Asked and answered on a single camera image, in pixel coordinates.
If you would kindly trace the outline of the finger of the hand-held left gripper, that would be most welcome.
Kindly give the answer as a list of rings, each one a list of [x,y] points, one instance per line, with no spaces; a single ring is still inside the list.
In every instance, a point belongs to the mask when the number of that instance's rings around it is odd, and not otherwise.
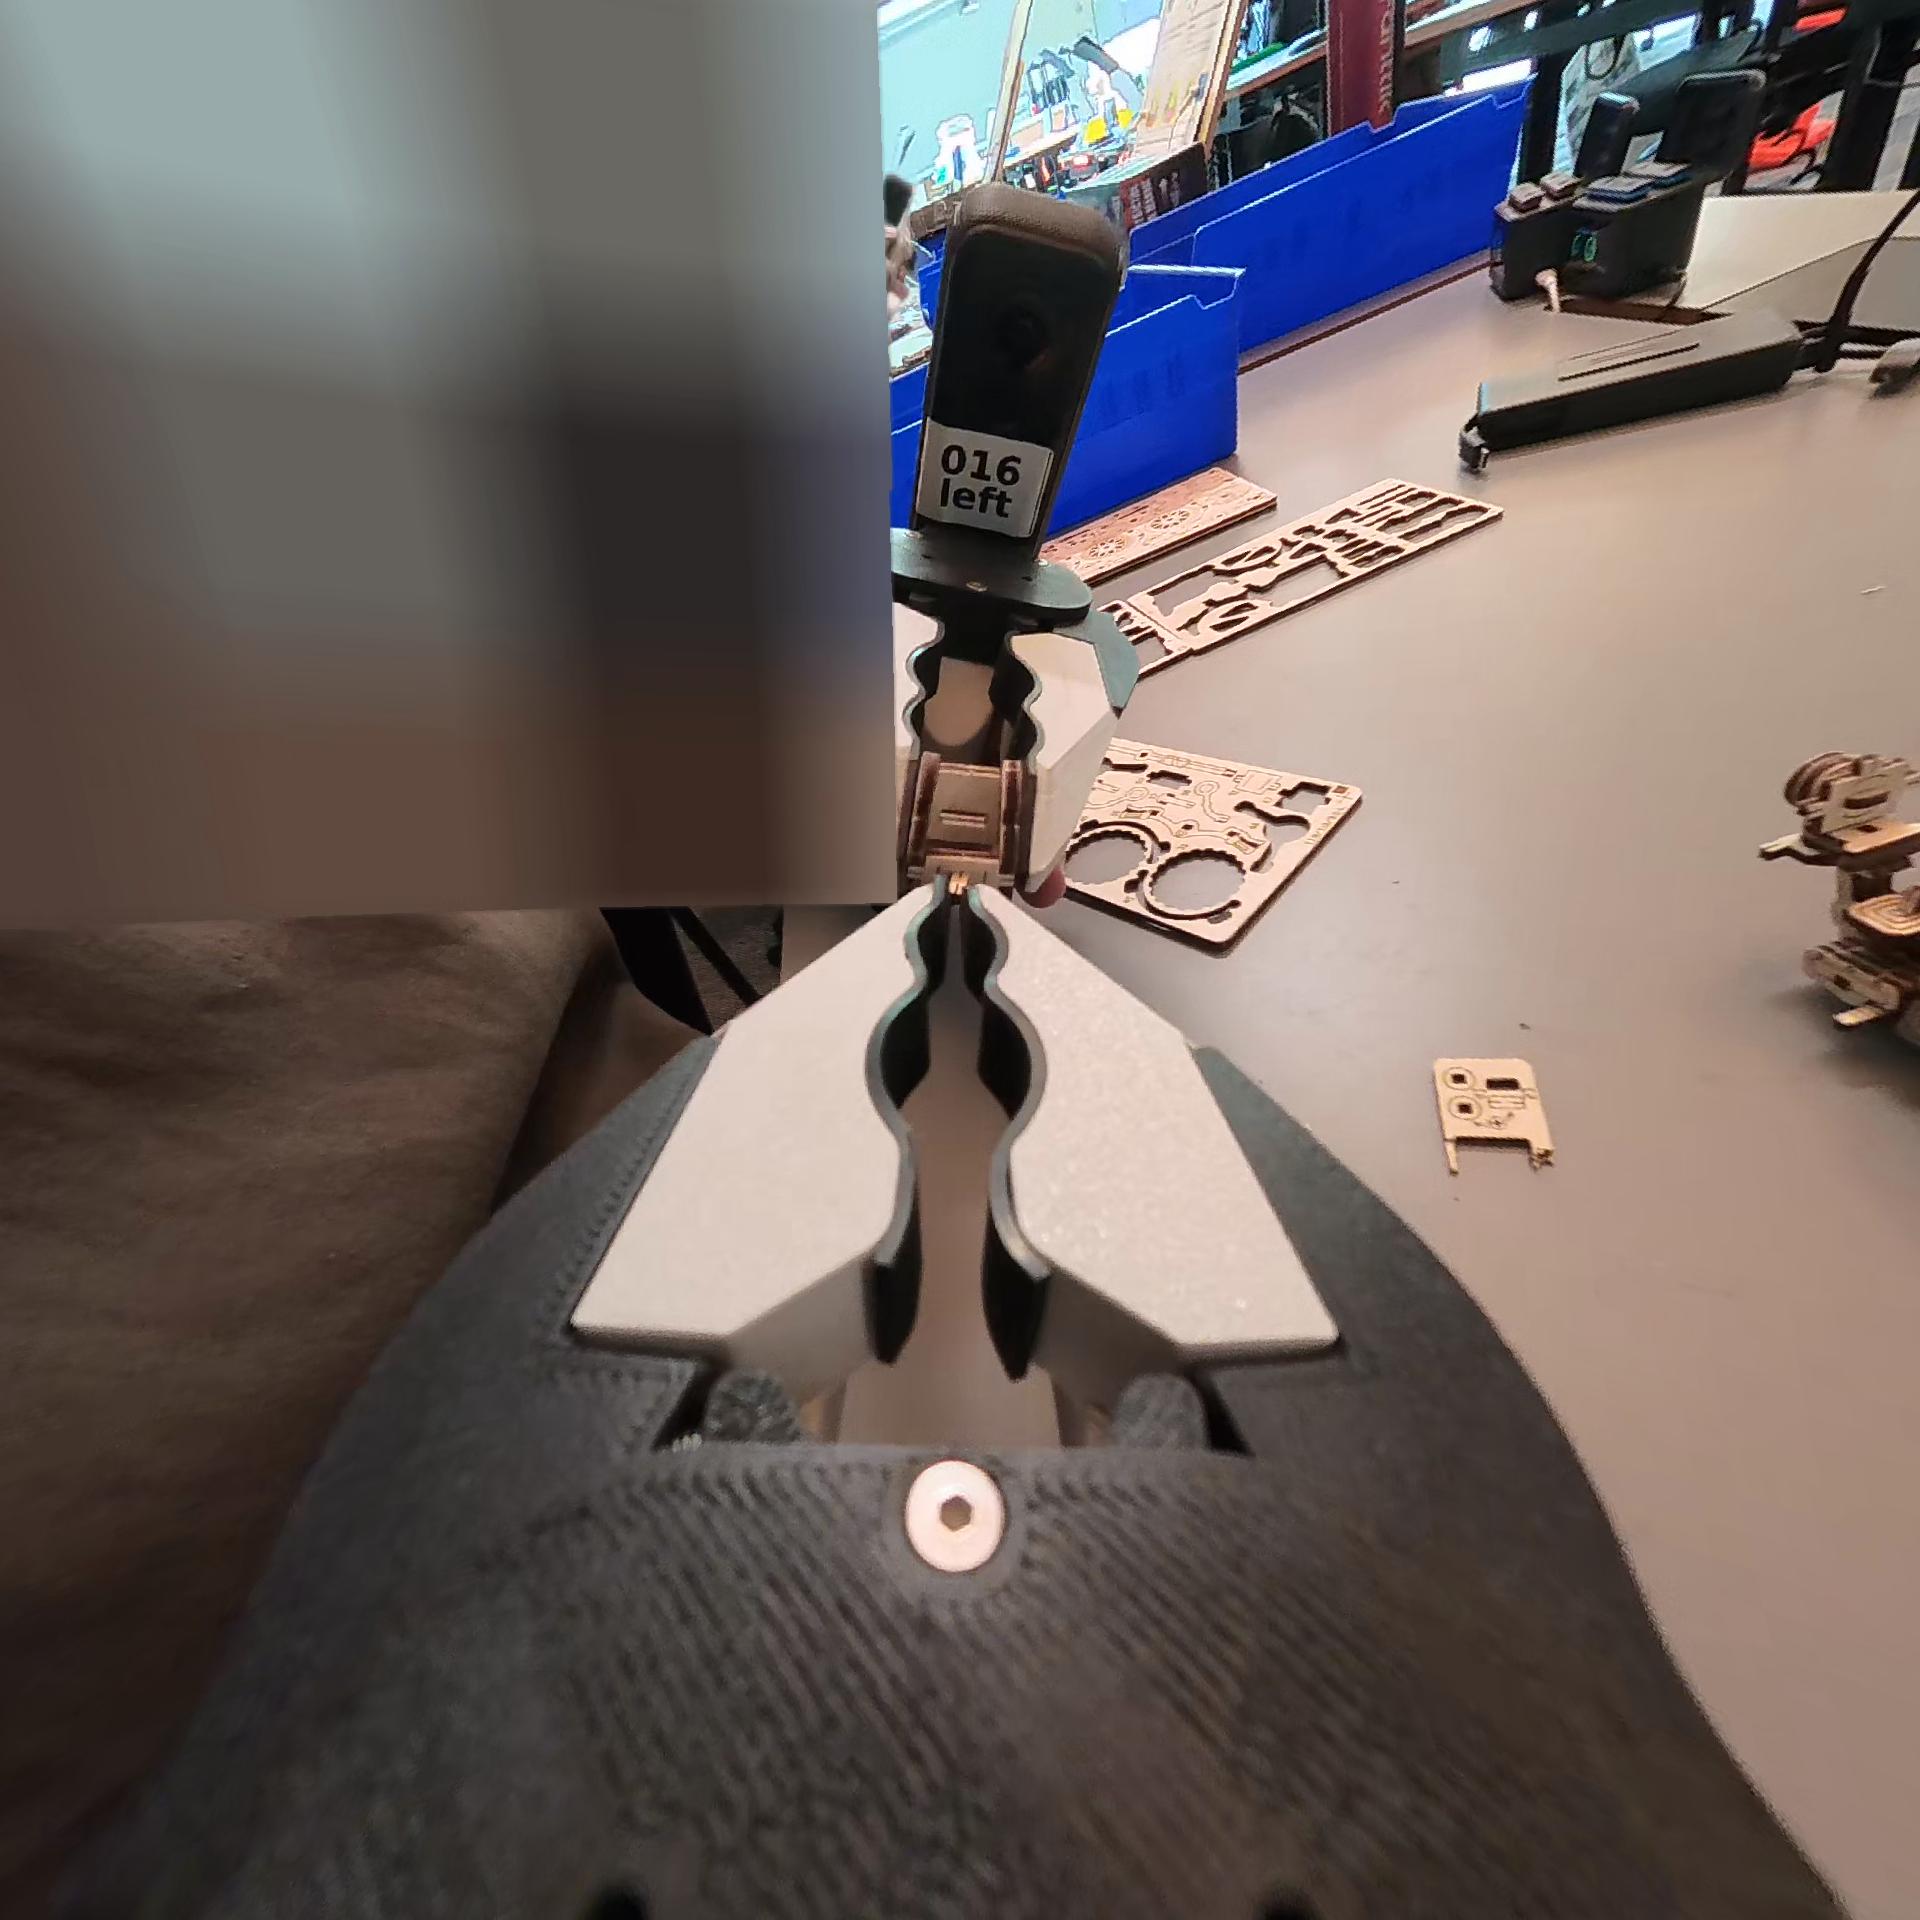
[[[893,629],[891,727],[897,753],[897,878],[920,884],[964,853],[964,828],[949,828],[954,780],[964,764],[929,746],[925,719],[945,673],[945,629]]]
[[[1083,821],[1120,709],[1093,639],[1018,631],[1001,647],[997,710],[1000,755],[1020,767],[1015,886],[1037,893]]]

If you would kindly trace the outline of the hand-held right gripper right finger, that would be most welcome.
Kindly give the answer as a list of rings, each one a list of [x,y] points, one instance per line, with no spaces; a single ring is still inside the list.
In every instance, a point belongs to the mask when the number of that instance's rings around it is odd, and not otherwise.
[[[1187,1036],[1005,895],[967,891],[979,1077],[1005,1110],[981,1293],[1004,1372],[1113,1407],[1140,1375],[1325,1353],[1338,1324]]]

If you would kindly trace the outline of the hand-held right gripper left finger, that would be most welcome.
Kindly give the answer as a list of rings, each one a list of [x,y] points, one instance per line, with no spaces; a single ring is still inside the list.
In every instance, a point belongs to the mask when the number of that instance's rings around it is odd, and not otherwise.
[[[922,1299],[920,1150],[949,890],[923,884],[711,1045],[600,1255],[571,1330],[783,1385],[835,1429],[847,1383],[897,1361]]]

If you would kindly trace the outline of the small wooden box assembly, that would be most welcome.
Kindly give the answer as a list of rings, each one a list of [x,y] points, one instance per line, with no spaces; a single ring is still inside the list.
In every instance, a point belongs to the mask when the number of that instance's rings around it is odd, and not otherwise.
[[[960,878],[1012,891],[1024,875],[1032,797],[1020,758],[915,757],[898,817],[901,891]]]

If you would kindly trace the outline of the dark wooden puzzle sheet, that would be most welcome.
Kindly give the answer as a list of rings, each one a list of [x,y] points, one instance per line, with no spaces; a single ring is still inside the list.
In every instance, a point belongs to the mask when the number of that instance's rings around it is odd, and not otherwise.
[[[1043,558],[1097,587],[1212,533],[1263,517],[1273,505],[1272,489],[1209,467],[1048,539]]]

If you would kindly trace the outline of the wooden puzzle sheet gear holes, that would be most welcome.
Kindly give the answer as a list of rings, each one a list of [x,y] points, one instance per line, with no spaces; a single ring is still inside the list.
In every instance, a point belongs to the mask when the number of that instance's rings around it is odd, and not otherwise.
[[[1068,846],[1068,893],[1227,951],[1357,804],[1353,785],[1115,738]]]

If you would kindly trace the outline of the long wooden puzzle sheet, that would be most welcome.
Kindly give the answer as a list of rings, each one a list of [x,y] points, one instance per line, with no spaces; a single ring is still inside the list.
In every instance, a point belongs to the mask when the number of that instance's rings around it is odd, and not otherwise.
[[[1497,503],[1387,479],[1105,606],[1140,673],[1259,634],[1501,518]]]

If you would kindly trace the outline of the upright printed board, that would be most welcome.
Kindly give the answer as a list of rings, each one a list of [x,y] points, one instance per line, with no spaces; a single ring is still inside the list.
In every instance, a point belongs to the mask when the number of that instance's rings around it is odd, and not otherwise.
[[[1218,117],[1245,2],[1163,2],[1132,126],[1132,155],[1163,161],[1205,142]]]

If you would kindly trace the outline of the small wooden fret round holes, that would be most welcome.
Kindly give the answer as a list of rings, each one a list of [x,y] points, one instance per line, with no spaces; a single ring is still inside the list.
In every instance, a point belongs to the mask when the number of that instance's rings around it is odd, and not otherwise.
[[[1432,1065],[1449,1174],[1461,1146],[1522,1146],[1527,1164],[1552,1164],[1552,1132],[1532,1065],[1522,1059],[1440,1059]]]

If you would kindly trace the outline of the long blue plastic bin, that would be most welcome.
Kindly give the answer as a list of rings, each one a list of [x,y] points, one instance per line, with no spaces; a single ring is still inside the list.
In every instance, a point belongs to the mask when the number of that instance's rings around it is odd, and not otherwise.
[[[1240,345],[1269,345],[1484,257],[1527,84],[1405,106],[1135,231],[1136,267],[1240,270]]]

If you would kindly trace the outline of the black charging dock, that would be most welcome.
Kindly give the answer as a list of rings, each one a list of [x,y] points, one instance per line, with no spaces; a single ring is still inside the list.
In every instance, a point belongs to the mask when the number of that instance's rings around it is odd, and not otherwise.
[[[1749,155],[1764,87],[1751,67],[1683,81],[1649,161],[1627,157],[1641,102],[1599,97],[1575,170],[1521,180],[1496,207],[1496,298],[1529,300],[1543,277],[1559,295],[1610,301],[1681,282],[1711,187]]]

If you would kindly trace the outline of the black flat bar device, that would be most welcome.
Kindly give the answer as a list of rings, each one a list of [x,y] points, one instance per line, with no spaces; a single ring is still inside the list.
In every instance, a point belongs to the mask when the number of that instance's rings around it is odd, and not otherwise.
[[[1706,411],[1780,390],[1808,337],[1776,310],[1656,326],[1631,340],[1480,383],[1456,436],[1465,474],[1497,453]]]

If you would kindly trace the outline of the grey flat board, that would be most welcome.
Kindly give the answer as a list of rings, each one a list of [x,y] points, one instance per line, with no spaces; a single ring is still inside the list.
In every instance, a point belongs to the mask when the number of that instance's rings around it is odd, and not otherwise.
[[[1906,210],[1914,190],[1738,195],[1703,201],[1679,310],[1722,313],[1820,258],[1858,251]]]

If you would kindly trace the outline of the wooden motorcycle model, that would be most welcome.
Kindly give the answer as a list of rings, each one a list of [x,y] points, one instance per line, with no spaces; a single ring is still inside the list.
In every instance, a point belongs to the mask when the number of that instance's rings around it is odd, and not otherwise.
[[[1905,795],[1916,788],[1919,767],[1906,757],[1873,753],[1824,753],[1801,762],[1783,785],[1783,799],[1799,828],[1760,849],[1760,860],[1789,858],[1815,868],[1834,868],[1858,879],[1855,899],[1869,879],[1882,891],[1919,855],[1919,823],[1900,817]]]

